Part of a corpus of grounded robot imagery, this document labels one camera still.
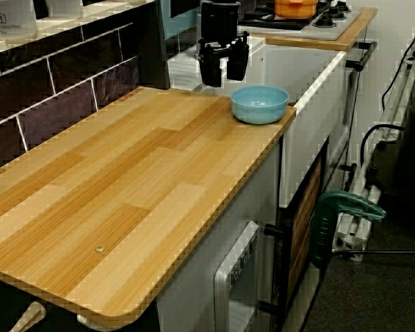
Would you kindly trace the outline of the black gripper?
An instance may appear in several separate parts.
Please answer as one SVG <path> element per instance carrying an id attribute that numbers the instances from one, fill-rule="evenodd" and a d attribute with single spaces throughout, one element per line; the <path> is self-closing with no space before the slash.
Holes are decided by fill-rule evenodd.
<path id="1" fill-rule="evenodd" d="M 202 1 L 199 39 L 199 66 L 202 83 L 221 87 L 220 59 L 228 58 L 229 80 L 242 81 L 249 58 L 248 33 L 237 32 L 239 1 Z"/>

